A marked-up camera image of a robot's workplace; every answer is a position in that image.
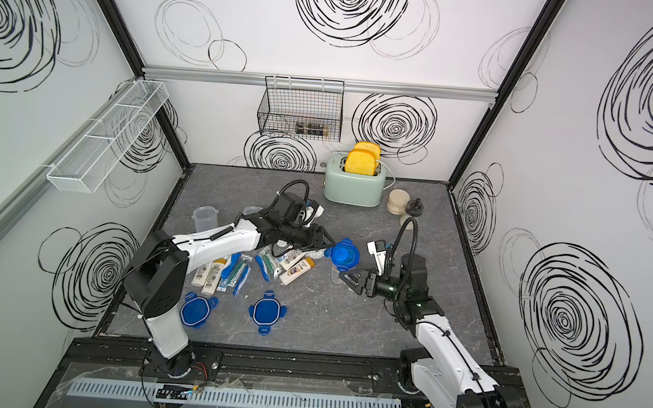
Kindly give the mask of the clear container blue lid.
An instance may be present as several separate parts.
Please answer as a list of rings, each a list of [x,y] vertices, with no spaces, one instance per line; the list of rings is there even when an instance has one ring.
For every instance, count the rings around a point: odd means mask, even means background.
[[[254,215],[256,213],[259,213],[261,210],[262,210],[262,206],[250,206],[250,207],[247,206],[243,210],[242,214],[243,214],[243,216]]]
[[[350,271],[359,264],[361,255],[359,249],[349,238],[344,238],[336,243],[332,248],[326,248],[324,257],[330,260],[330,281],[333,284],[341,284],[339,279],[340,272]]]

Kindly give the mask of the clear plastic container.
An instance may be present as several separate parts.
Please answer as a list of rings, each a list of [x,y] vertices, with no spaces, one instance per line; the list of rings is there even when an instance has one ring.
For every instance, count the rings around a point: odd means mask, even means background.
[[[219,227],[218,210],[214,206],[196,208],[191,215],[196,232],[205,232]]]

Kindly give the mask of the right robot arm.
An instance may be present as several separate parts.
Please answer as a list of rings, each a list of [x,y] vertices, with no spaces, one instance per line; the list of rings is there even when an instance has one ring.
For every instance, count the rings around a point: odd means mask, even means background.
[[[373,241],[367,246],[375,267],[339,277],[354,293],[389,302],[395,321],[418,341],[419,347],[400,357],[402,390],[421,393],[433,408],[526,408],[519,393],[499,384],[459,340],[429,293],[427,261],[416,251],[417,240],[411,240],[397,276],[392,268],[399,245]]]

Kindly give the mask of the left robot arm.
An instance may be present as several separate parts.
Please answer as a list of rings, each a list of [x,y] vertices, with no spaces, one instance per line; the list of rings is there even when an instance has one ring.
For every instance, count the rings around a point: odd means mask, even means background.
[[[307,181],[294,180],[279,190],[269,206],[237,216],[220,228],[176,236],[158,230],[145,239],[122,282],[163,358],[172,360],[188,352],[189,337],[176,308],[184,279],[200,265],[269,245],[305,252],[335,246],[335,239],[315,222],[322,210],[309,195]]]

